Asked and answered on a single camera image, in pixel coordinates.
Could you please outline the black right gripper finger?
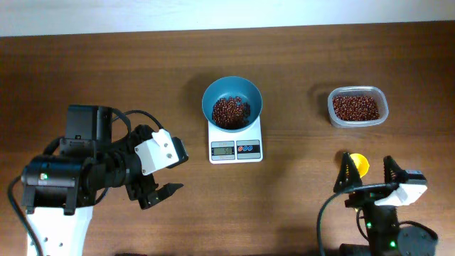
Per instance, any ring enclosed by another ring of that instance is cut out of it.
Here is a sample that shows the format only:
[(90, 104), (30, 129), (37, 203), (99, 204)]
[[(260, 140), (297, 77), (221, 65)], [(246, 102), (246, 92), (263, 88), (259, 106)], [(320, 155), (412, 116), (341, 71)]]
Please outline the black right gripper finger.
[(385, 183), (404, 183), (407, 172), (399, 167), (391, 156), (383, 159)]
[(348, 152), (344, 152), (341, 159), (341, 168), (333, 187), (334, 193), (340, 193), (349, 188), (362, 186), (359, 171)]

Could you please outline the yellow plastic measuring scoop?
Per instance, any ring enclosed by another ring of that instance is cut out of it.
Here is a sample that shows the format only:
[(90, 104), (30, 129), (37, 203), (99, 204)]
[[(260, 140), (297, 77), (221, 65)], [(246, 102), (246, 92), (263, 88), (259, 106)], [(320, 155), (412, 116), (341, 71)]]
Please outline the yellow plastic measuring scoop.
[(350, 158), (353, 160), (355, 167), (358, 170), (360, 177), (364, 177), (370, 168), (370, 164), (365, 156), (359, 153), (350, 154)]

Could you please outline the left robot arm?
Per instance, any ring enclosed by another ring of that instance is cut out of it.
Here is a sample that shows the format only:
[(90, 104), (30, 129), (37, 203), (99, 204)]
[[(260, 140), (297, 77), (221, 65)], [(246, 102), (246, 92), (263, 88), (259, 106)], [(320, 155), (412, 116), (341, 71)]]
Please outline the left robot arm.
[(71, 105), (65, 135), (34, 157), (8, 197), (28, 233), (28, 255), (81, 255), (93, 208), (110, 188), (125, 187), (129, 200), (146, 210), (171, 197), (180, 183), (159, 186), (154, 172), (188, 160), (183, 142), (161, 123), (132, 128), (127, 112)]

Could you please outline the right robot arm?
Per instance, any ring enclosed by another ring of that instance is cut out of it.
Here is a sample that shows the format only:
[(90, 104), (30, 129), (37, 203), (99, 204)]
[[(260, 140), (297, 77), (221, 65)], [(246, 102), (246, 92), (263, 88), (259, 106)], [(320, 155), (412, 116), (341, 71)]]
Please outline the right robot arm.
[(383, 159), (383, 184), (364, 186), (361, 164), (345, 152), (341, 160), (333, 191), (347, 193), (345, 207), (354, 208), (363, 215), (363, 232), (367, 245), (342, 244), (339, 254), (344, 256), (431, 256), (436, 254), (438, 235), (427, 226), (406, 220), (400, 222), (397, 208), (415, 203), (427, 190), (427, 180), (418, 170), (401, 169), (391, 156)]

